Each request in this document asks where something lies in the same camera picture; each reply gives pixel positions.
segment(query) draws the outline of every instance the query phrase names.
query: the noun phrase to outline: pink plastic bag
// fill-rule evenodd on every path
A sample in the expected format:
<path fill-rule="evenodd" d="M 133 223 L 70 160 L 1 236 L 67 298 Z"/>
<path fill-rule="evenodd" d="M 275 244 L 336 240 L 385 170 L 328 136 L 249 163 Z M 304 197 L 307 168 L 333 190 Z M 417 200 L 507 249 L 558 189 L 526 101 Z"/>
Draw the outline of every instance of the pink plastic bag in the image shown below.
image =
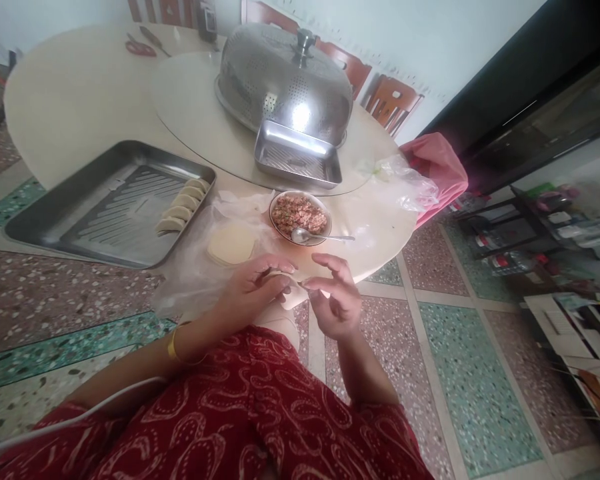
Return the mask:
<path fill-rule="evenodd" d="M 438 186 L 438 203 L 418 214 L 416 228 L 445 208 L 469 186 L 467 172 L 449 142 L 440 133 L 430 133 L 400 147 L 409 166 Z"/>

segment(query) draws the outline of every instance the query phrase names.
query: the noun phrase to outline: bracelet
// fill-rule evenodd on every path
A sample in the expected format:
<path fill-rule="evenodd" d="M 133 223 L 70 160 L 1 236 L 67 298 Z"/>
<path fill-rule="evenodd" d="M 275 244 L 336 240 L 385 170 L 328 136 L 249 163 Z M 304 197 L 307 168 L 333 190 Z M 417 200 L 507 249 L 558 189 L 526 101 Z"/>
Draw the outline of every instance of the bracelet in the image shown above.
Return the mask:
<path fill-rule="evenodd" d="M 202 359 L 198 360 L 196 363 L 188 363 L 188 362 L 185 362 L 184 360 L 181 360 L 180 357 L 178 357 L 178 354 L 175 352 L 175 333 L 178 331 L 178 329 L 180 327 L 184 327 L 188 323 L 191 323 L 191 322 L 188 321 L 188 322 L 181 323 L 180 325 L 176 326 L 176 328 L 173 329 L 173 333 L 171 334 L 171 338 L 169 339 L 169 344 L 167 346 L 167 352 L 168 352 L 169 358 L 171 360 L 177 361 L 178 363 L 182 363 L 183 365 L 187 365 L 189 367 L 194 367 L 194 366 L 198 365 L 199 363 L 201 363 L 202 360 L 207 358 L 207 356 L 205 355 L 204 357 L 202 357 Z"/>

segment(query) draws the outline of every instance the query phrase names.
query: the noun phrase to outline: metal baking tray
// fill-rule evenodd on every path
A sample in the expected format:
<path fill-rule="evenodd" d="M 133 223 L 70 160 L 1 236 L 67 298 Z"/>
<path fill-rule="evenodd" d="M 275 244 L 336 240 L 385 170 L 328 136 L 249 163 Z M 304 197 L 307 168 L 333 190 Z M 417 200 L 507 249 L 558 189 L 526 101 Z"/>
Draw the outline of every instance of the metal baking tray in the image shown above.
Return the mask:
<path fill-rule="evenodd" d="M 271 120 L 260 125 L 255 141 L 259 170 L 288 180 L 332 189 L 342 183 L 336 148 Z"/>
<path fill-rule="evenodd" d="M 180 233 L 158 236 L 162 212 L 190 179 L 213 188 L 212 168 L 127 140 L 114 145 L 4 226 L 15 241 L 130 269 L 162 264 L 195 223 L 209 192 Z"/>

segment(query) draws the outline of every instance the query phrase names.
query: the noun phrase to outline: chair back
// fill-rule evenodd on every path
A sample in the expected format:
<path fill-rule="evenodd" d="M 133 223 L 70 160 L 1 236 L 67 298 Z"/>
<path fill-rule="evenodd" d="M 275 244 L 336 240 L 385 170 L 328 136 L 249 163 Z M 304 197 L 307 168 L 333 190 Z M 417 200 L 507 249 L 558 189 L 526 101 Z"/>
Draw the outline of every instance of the chair back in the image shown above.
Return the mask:
<path fill-rule="evenodd" d="M 127 0 L 131 18 L 135 22 L 147 21 L 150 23 L 164 23 L 165 25 L 176 25 L 177 27 L 197 28 L 197 22 L 193 9 L 194 1 L 199 0 L 145 0 L 144 10 L 146 20 L 143 20 L 138 0 Z M 156 7 L 160 18 L 156 17 Z"/>
<path fill-rule="evenodd" d="M 253 0 L 242 0 L 242 23 L 266 23 L 296 34 L 298 24 L 270 6 Z"/>
<path fill-rule="evenodd" d="M 380 75 L 375 91 L 369 98 L 367 111 L 395 138 L 422 98 L 410 86 Z"/>
<path fill-rule="evenodd" d="M 318 39 L 315 42 L 315 46 L 326 53 L 347 74 L 347 78 L 349 78 L 349 82 L 353 87 L 353 99 L 355 100 L 369 76 L 371 66 L 365 65 L 355 55 L 342 50 L 330 42 L 323 42 Z"/>

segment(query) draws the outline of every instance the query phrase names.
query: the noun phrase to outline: dumpling wrapper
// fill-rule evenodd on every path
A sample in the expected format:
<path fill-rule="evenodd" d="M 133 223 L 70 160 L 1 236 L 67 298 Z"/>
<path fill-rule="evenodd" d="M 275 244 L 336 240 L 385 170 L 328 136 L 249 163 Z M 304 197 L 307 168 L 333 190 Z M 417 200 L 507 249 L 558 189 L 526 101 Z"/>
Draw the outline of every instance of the dumpling wrapper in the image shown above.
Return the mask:
<path fill-rule="evenodd" d="M 191 210 L 192 212 L 196 211 L 198 206 L 200 205 L 200 200 L 193 198 L 190 195 L 180 195 L 171 202 L 172 207 L 185 207 Z"/>
<path fill-rule="evenodd" d="M 185 221 L 182 219 L 167 217 L 158 222 L 155 226 L 156 232 L 164 231 L 182 231 L 185 228 Z"/>
<path fill-rule="evenodd" d="M 300 284 L 293 278 L 292 274 L 282 271 L 272 271 L 265 278 L 274 277 L 276 275 L 284 275 L 290 278 L 289 288 L 291 289 L 291 293 L 286 294 L 283 293 L 285 297 L 285 301 L 280 303 L 284 310 L 291 310 L 300 305 L 304 300 L 309 298 L 309 294 L 304 288 L 300 286 Z"/>
<path fill-rule="evenodd" d="M 206 192 L 209 191 L 209 188 L 211 186 L 205 180 L 202 180 L 202 179 L 191 179 L 191 180 L 187 180 L 187 182 L 185 183 L 185 187 L 196 187 L 196 188 L 199 188 L 200 190 L 202 190 L 203 192 L 206 193 Z"/>
<path fill-rule="evenodd" d="M 178 195 L 188 195 L 198 200 L 202 200 L 205 197 L 205 193 L 196 187 L 183 187 Z"/>
<path fill-rule="evenodd" d="M 171 207 L 168 210 L 166 210 L 162 214 L 162 218 L 174 217 L 174 218 L 179 218 L 180 220 L 184 220 L 185 222 L 188 222 L 191 219 L 192 215 L 193 215 L 193 212 L 191 210 L 189 210 L 188 208 L 182 207 L 180 205 L 176 205 L 175 207 Z"/>
<path fill-rule="evenodd" d="M 239 222 L 230 222 L 218 228 L 211 236 L 207 253 L 220 265 L 235 266 L 251 258 L 255 235 Z"/>

